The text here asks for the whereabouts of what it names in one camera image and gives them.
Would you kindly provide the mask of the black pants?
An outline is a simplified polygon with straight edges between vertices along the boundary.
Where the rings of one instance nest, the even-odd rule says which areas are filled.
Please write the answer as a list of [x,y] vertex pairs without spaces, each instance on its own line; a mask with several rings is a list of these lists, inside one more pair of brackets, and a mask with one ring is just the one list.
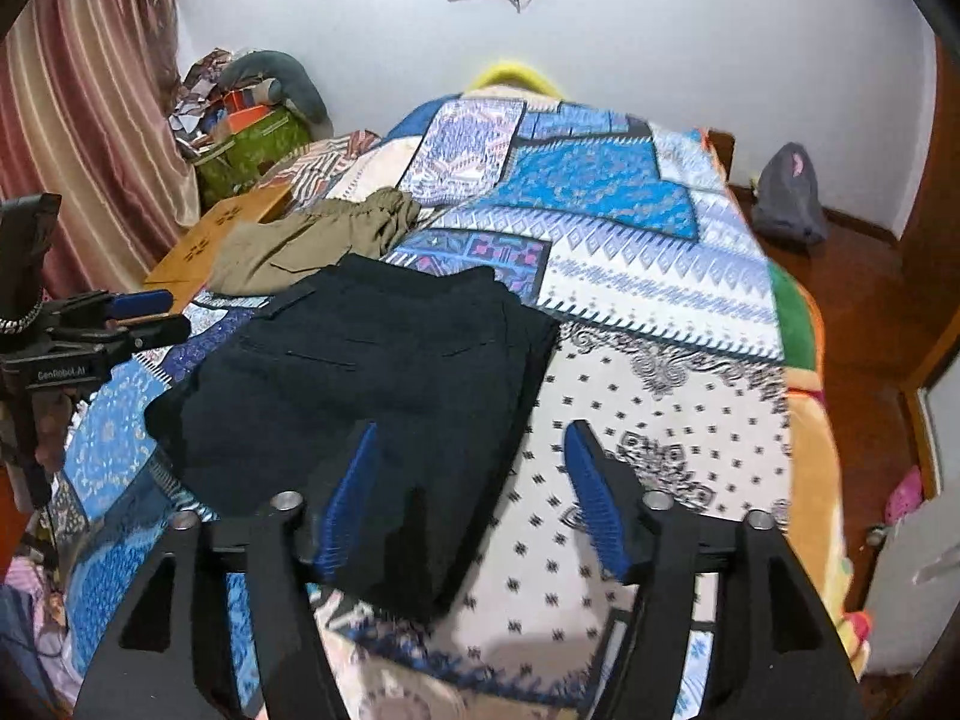
[[480,548],[558,335],[486,266],[432,277],[348,255],[257,310],[146,407],[145,426],[224,517],[302,493],[313,566],[313,515],[375,422],[381,465],[363,528],[324,582],[433,621]]

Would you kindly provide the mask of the orange cardboard box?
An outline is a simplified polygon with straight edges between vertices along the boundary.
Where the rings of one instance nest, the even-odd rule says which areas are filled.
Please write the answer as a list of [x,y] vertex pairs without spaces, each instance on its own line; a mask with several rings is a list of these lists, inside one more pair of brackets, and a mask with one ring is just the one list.
[[145,289],[172,294],[172,312],[182,312],[210,277],[223,239],[239,223],[268,223],[290,203],[291,184],[269,185],[215,203],[148,273]]

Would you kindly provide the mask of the patchwork blue bedspread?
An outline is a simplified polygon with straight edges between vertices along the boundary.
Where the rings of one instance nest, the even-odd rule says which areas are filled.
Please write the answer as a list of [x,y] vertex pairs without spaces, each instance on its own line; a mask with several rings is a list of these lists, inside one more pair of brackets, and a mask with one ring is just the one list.
[[425,104],[340,176],[405,188],[425,222],[389,262],[486,265],[560,321],[555,358],[477,561],[429,628],[338,590],[316,621],[353,717],[569,718],[633,590],[589,548],[562,463],[592,424],[692,511],[789,515],[786,323],[805,304],[763,254],[703,133],[487,88]]

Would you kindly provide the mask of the olive green folded pants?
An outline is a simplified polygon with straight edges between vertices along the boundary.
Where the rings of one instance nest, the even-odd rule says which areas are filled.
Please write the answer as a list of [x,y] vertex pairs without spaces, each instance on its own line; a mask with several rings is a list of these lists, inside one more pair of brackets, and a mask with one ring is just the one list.
[[322,200],[314,213],[236,224],[218,247],[206,289],[230,298],[290,288],[345,255],[381,259],[415,227],[420,203],[382,187],[363,202]]

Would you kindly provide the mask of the orange blanket edge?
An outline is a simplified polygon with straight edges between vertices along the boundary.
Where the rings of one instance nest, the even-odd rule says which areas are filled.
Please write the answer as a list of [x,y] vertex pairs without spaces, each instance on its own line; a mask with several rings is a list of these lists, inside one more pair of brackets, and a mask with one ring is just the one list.
[[846,608],[854,567],[846,553],[843,484],[838,449],[825,405],[825,325],[811,293],[781,266],[770,266],[784,349],[791,431],[788,541],[835,624],[856,678],[871,655],[872,621]]

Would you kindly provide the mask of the striped pink curtain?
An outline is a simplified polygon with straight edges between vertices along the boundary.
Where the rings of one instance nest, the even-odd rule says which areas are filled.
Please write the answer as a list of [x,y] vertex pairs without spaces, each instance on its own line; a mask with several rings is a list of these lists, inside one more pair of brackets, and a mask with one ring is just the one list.
[[199,221],[167,117],[174,0],[28,0],[2,41],[2,195],[62,199],[44,288],[139,288]]

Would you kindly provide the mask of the green patterned bag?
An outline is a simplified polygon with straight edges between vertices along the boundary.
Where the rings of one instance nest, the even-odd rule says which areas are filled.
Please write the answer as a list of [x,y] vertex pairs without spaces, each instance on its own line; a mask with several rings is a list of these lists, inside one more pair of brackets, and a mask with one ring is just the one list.
[[311,143],[291,110],[274,109],[192,161],[203,208],[251,190],[275,164]]

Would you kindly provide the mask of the grey bag on floor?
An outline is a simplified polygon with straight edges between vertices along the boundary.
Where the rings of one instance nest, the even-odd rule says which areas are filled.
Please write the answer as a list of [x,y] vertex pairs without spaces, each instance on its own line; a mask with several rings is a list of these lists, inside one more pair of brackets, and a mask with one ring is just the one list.
[[786,143],[758,177],[750,220],[758,234],[791,244],[818,245],[828,238],[814,163],[800,143]]

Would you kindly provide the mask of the brown wooden door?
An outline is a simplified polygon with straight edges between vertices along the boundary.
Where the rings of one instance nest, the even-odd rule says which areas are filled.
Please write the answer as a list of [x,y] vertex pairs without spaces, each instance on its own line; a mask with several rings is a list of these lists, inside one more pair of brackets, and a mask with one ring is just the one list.
[[907,383],[958,314],[958,57],[935,39],[935,106],[928,156],[900,239],[908,307],[901,382]]

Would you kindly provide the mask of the yellow pillow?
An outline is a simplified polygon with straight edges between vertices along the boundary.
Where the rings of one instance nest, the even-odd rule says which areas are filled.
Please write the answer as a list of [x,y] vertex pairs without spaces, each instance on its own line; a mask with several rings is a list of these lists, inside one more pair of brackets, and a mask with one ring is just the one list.
[[478,91],[492,86],[509,86],[529,93],[543,94],[549,98],[563,98],[563,93],[546,76],[523,62],[514,62],[514,60],[498,60],[480,71],[470,83],[469,91]]

